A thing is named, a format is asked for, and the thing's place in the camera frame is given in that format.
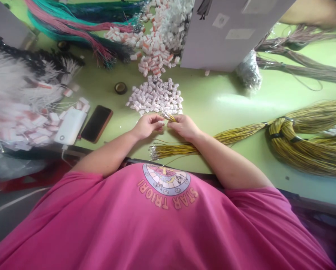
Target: finger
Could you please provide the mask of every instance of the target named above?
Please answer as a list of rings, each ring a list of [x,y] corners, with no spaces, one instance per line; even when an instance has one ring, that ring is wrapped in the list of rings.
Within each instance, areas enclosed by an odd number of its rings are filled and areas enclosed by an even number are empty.
[[[180,114],[180,115],[177,115],[177,116],[174,116],[175,120],[180,123],[181,120],[183,120],[183,117],[184,115]]]
[[[151,119],[151,123],[155,123],[158,121],[164,121],[164,118],[162,116],[160,116],[159,114],[150,114],[150,119]]]
[[[164,123],[162,123],[162,122],[156,122],[156,123],[152,124],[152,126],[153,126],[154,130],[158,130],[160,128],[163,128]]]
[[[179,127],[179,125],[180,125],[179,123],[169,122],[169,123],[167,124],[167,127],[176,130],[176,129]]]

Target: charging cable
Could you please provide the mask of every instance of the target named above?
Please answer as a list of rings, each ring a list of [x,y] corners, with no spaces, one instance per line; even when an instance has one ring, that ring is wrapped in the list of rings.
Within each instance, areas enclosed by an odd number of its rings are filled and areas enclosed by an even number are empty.
[[[66,164],[68,164],[69,166],[71,166],[71,167],[73,167],[68,161],[66,161],[65,159],[64,159],[64,153],[65,153],[65,151],[68,149],[68,145],[63,145],[63,147],[62,147],[62,160],[66,163]]]

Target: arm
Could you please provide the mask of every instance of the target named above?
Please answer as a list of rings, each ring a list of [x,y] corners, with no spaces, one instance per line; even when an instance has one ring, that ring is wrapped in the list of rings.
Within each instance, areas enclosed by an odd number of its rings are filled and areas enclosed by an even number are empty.
[[[169,122],[167,126],[199,150],[224,188],[248,189],[273,186],[253,163],[202,132],[188,116],[179,115],[175,119],[177,123]]]
[[[133,146],[151,135],[153,131],[161,131],[164,118],[158,114],[149,114],[140,118],[131,130],[101,148],[93,151],[77,163],[72,171],[103,174],[103,177],[115,173]]]

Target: hand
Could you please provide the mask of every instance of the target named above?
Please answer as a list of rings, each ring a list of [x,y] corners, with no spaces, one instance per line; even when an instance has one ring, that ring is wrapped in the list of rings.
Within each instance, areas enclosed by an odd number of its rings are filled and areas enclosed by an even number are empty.
[[[138,140],[145,139],[153,131],[163,131],[164,123],[158,121],[164,121],[164,118],[158,114],[146,114],[139,119],[131,132]]]
[[[174,129],[181,135],[186,141],[192,143],[203,132],[197,127],[193,120],[186,115],[175,116],[175,122],[169,122],[167,127]]]

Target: white wire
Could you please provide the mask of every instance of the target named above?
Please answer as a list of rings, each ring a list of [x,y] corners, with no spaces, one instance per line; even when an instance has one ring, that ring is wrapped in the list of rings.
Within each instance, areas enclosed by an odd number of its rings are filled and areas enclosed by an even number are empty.
[[[63,150],[62,150],[62,160],[63,160],[66,164],[68,164],[69,166],[71,166],[71,167],[73,168],[73,166],[72,166],[68,161],[66,161],[66,160],[64,159],[64,153],[65,153],[65,150],[63,149]]]

